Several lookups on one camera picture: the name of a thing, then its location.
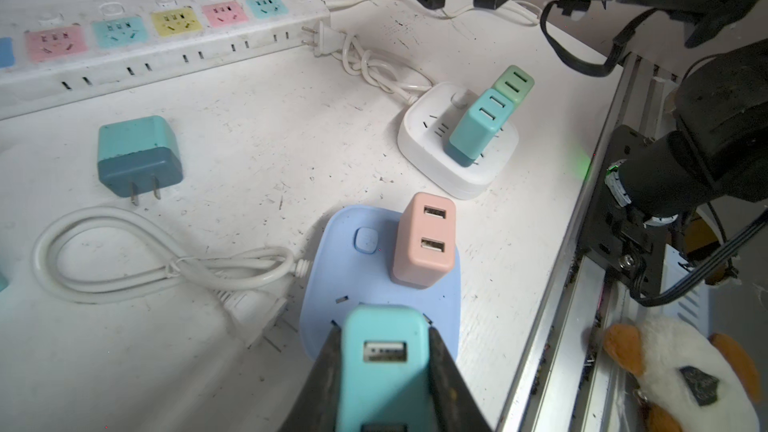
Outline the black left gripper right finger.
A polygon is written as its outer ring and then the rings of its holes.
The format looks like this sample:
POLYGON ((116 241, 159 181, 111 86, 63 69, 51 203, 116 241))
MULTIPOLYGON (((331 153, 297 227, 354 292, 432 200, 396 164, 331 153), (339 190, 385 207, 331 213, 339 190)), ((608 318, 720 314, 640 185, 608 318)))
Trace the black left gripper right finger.
POLYGON ((491 432, 439 331, 429 328, 429 390, 436 430, 491 432))

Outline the white square power socket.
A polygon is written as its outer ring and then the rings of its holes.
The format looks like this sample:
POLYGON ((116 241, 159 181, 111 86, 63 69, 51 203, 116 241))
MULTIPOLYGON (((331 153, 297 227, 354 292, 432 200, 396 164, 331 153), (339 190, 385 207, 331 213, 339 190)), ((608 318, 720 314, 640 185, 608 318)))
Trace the white square power socket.
POLYGON ((397 135, 405 158, 445 192, 461 200, 483 193, 519 143, 515 125, 508 122, 471 163, 450 149, 453 129, 477 99, 477 94, 461 85, 439 83, 408 108, 397 135))

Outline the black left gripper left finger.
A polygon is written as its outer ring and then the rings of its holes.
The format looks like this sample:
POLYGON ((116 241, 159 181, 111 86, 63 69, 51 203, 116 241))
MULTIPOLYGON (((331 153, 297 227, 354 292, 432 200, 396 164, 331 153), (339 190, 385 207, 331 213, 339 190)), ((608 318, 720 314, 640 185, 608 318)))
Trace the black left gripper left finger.
POLYGON ((297 400, 278 431, 334 431, 341 369, 341 329, 332 328, 297 400))

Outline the white long power strip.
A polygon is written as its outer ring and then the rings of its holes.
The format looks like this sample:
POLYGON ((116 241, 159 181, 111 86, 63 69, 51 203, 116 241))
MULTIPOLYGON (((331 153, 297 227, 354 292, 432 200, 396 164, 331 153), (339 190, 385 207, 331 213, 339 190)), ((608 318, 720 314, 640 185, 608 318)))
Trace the white long power strip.
POLYGON ((1 14, 4 119, 300 47, 322 0, 93 0, 1 14))

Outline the pink plug adapter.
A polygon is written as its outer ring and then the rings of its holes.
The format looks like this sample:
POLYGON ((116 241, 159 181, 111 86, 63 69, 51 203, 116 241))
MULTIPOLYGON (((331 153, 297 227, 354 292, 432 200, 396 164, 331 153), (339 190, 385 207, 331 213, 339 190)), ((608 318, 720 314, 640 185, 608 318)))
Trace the pink plug adapter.
POLYGON ((451 272, 457 263, 456 219, 452 200, 416 193, 399 219, 391 280, 426 289, 451 272))

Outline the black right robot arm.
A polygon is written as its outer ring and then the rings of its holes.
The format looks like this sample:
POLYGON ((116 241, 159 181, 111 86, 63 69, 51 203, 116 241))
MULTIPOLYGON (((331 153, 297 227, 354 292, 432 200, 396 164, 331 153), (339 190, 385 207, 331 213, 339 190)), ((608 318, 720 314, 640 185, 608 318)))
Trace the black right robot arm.
MULTIPOLYGON (((445 0, 417 0, 427 9, 445 0)), ((510 0, 473 0, 495 10, 510 0)), ((577 58, 558 42, 552 49, 572 70, 602 78, 619 63, 637 28, 657 12, 685 26, 684 44, 698 47, 743 19, 760 0, 550 0, 565 15, 595 2, 639 5, 642 12, 614 37, 602 63, 577 58)), ((614 270, 645 307, 674 302, 723 267, 767 224, 759 216, 667 289, 651 281, 663 261, 665 228, 682 213, 722 196, 759 202, 767 196, 767 44, 757 41, 718 54, 686 74, 673 102, 675 129, 648 142, 622 126, 612 135, 603 179, 590 201, 580 248, 614 270)))

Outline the green plug adapter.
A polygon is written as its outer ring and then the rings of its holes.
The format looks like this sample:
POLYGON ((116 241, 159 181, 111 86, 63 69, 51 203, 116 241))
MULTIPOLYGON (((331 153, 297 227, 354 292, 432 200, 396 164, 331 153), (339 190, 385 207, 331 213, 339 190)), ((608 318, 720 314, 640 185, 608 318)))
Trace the green plug adapter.
POLYGON ((516 65, 509 66, 494 82, 493 89, 519 106, 532 90, 535 80, 516 65))

